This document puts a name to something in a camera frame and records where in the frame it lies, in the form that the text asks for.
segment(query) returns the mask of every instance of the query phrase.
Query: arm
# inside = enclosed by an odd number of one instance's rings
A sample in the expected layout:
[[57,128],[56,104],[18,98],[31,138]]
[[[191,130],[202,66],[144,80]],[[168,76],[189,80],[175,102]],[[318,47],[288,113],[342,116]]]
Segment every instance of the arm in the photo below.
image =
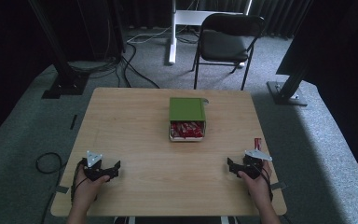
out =
[[105,175],[95,181],[91,181],[86,178],[83,171],[83,165],[79,166],[76,177],[76,185],[78,187],[75,192],[71,211],[69,212],[69,216],[66,221],[67,224],[86,223],[87,211],[89,211],[91,204],[94,202],[101,185],[107,180],[109,180],[109,175]]
[[[265,175],[270,176],[272,171],[267,161],[263,161],[263,168],[267,171]],[[272,203],[269,198],[269,187],[268,183],[262,176],[256,179],[252,179],[246,173],[239,171],[238,174],[245,182],[246,187],[252,199],[255,202],[255,206],[260,213],[261,223],[275,224],[281,223],[277,214],[275,213]]]

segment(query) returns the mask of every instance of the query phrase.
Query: chair backrest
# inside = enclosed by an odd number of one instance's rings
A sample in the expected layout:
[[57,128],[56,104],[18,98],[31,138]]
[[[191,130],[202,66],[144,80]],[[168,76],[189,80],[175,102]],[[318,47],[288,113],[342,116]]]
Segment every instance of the chair backrest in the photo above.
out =
[[215,30],[226,35],[243,35],[260,37],[264,30],[264,19],[243,14],[214,13],[201,25],[203,30]]

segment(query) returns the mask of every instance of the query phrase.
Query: gray carpet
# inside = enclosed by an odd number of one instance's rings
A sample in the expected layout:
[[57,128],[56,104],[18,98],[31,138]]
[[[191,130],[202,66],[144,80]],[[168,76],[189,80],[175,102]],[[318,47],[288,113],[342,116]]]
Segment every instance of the gray carpet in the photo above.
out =
[[[195,40],[192,35],[181,37]],[[290,43],[267,36],[258,40],[245,85],[254,99],[277,175],[288,185],[283,190],[287,216],[293,223],[358,223],[358,164],[317,88],[301,83],[299,89],[309,103],[306,107],[275,105],[269,94],[267,81],[287,79],[275,72]],[[161,88],[192,89],[194,73],[189,70],[196,46],[178,42],[176,64],[169,65],[169,45],[167,38],[134,44],[137,51],[131,64]],[[128,46],[124,57],[129,59],[132,53]],[[100,64],[72,63],[83,69]],[[228,75],[230,69],[202,65],[199,89],[238,91],[244,69]],[[41,99],[56,77],[53,66],[34,80],[0,128],[0,223],[65,222],[65,218],[52,216],[46,208],[59,173],[44,175],[37,171],[35,162],[47,152],[55,152],[62,162],[67,161],[92,91],[97,87],[126,87],[121,65],[117,74],[115,70],[94,73],[83,95],[58,100]],[[127,77],[132,87],[154,88],[130,68]],[[71,127],[74,115],[77,119]],[[45,171],[54,170],[59,161],[50,155],[39,165]],[[240,220],[258,223],[257,217]],[[113,218],[90,217],[88,222],[113,223]]]

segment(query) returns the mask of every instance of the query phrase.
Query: black chair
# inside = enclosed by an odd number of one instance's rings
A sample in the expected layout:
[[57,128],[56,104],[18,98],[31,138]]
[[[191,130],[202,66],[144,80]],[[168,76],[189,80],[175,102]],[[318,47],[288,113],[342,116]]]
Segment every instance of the black chair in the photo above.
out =
[[[257,16],[227,13],[208,16],[200,27],[199,43],[191,70],[196,68],[194,90],[197,88],[199,64],[234,66],[230,72],[232,74],[240,63],[247,62],[241,86],[243,91],[255,41],[261,36],[264,24],[264,19]],[[200,57],[213,63],[200,63]]]

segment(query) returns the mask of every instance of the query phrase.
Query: green box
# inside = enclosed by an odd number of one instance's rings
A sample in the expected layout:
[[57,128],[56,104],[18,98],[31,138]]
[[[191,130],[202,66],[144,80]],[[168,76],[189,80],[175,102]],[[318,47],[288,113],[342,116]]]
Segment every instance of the green box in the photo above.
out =
[[[203,98],[170,98],[170,127],[169,137],[171,141],[201,141],[205,137],[206,118]],[[177,122],[197,124],[202,137],[172,136],[172,124]]]

